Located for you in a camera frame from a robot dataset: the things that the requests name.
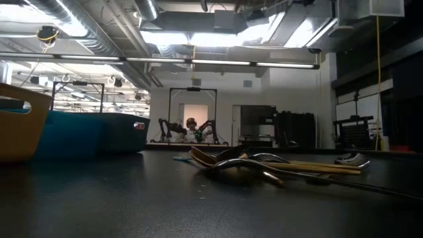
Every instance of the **ceiling light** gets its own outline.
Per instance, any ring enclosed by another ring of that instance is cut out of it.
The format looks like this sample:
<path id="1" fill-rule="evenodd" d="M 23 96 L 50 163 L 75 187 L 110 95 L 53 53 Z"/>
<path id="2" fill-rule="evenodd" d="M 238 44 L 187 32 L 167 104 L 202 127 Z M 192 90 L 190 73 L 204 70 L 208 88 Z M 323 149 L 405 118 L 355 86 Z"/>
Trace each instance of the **ceiling light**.
<path id="1" fill-rule="evenodd" d="M 305 46 L 312 46 L 318 39 L 320 39 L 328 30 L 330 30 L 336 23 L 338 19 L 332 19 L 327 26 L 325 26 L 317 35 L 315 35 Z"/>
<path id="2" fill-rule="evenodd" d="M 167 58 L 126 58 L 126 60 L 149 62 L 149 63 L 185 63 L 185 59 L 167 59 Z"/>
<path id="3" fill-rule="evenodd" d="M 271 17 L 269 17 L 269 21 L 271 22 L 271 25 L 268 32 L 263 36 L 261 44 L 269 42 L 271 37 L 275 34 L 275 31 L 278 28 L 279 24 L 282 22 L 282 19 L 284 19 L 284 16 L 285 16 L 285 12 L 279 13 L 273 21 L 270 19 Z"/>
<path id="4" fill-rule="evenodd" d="M 69 60 L 119 60 L 119 57 L 108 56 L 61 56 L 61 58 Z"/>
<path id="5" fill-rule="evenodd" d="M 85 98 L 85 94 L 83 94 L 83 93 L 71 93 L 71 96 L 75 99 L 84 99 Z"/>
<path id="6" fill-rule="evenodd" d="M 305 19 L 297 30 L 289 38 L 284 47 L 301 48 L 313 37 L 313 24 L 309 19 Z"/>
<path id="7" fill-rule="evenodd" d="M 195 33 L 190 41 L 195 46 L 231 47 L 240 46 L 242 42 L 235 34 Z"/>
<path id="8" fill-rule="evenodd" d="M 257 66 L 261 67 L 284 67 L 284 68 L 295 68 L 295 69 L 313 69 L 314 65 L 309 64 L 296 64 L 296 63 L 260 63 L 257 62 Z"/>
<path id="9" fill-rule="evenodd" d="M 208 59 L 193 59 L 192 63 L 204 64 L 219 64 L 219 65 L 250 65 L 247 61 L 227 61 L 227 60 L 208 60 Z"/>
<path id="10" fill-rule="evenodd" d="M 180 32 L 146 32 L 141 31 L 141 35 L 145 42 L 158 46 L 166 46 L 169 44 L 187 44 L 188 38 L 185 33 Z"/>
<path id="11" fill-rule="evenodd" d="M 30 58 L 44 58 L 44 59 L 51 59 L 54 58 L 50 54 L 26 54 L 26 53 L 12 53 L 12 52 L 1 52 L 1 57 L 30 57 Z"/>

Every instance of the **green object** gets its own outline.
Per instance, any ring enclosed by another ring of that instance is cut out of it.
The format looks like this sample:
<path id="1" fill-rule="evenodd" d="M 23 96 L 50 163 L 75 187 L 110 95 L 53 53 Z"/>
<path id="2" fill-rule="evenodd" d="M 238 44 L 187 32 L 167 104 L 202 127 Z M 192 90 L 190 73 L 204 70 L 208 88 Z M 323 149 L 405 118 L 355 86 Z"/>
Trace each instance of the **green object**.
<path id="1" fill-rule="evenodd" d="M 203 132 L 196 130 L 194 132 L 194 137 L 196 138 L 197 142 L 200 143 L 203 140 Z"/>

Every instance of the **ceiling vent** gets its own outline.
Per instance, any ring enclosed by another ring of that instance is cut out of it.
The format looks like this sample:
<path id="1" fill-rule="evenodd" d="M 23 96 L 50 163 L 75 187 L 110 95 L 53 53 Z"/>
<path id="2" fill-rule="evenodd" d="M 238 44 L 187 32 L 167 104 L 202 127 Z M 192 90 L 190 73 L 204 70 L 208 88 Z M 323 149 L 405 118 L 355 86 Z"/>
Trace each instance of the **ceiling vent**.
<path id="1" fill-rule="evenodd" d="M 201 86 L 201 79 L 192 79 L 192 86 Z"/>
<path id="2" fill-rule="evenodd" d="M 252 87 L 252 81 L 251 80 L 244 80 L 244 87 Z"/>

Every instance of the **black table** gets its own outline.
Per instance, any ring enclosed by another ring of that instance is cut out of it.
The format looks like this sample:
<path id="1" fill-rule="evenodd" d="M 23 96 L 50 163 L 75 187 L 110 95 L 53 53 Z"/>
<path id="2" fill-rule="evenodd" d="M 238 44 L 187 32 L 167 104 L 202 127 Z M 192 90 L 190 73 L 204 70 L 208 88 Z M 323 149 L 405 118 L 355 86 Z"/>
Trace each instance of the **black table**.
<path id="1" fill-rule="evenodd" d="M 421 203 L 288 180 L 210 180 L 185 152 L 0 168 L 2 237 L 422 237 Z M 331 163 L 336 155 L 283 154 Z M 423 195 L 423 161 L 375 157 L 356 182 Z"/>

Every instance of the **plastic bin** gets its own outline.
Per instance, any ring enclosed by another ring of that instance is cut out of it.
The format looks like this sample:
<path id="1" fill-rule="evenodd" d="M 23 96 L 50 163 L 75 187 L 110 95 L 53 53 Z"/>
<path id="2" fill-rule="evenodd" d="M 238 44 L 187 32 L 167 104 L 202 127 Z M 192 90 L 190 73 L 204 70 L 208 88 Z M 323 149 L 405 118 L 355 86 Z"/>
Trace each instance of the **plastic bin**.
<path id="1" fill-rule="evenodd" d="M 150 119 L 122 113 L 80 113 L 102 122 L 98 153 L 135 153 L 144 149 Z"/>
<path id="2" fill-rule="evenodd" d="M 102 122 L 74 113 L 49 111 L 34 160 L 95 157 Z"/>
<path id="3" fill-rule="evenodd" d="M 52 98 L 4 83 L 0 83 L 0 96 L 31 104 L 26 113 L 7 112 L 0 108 L 0 162 L 30 160 L 36 151 Z"/>

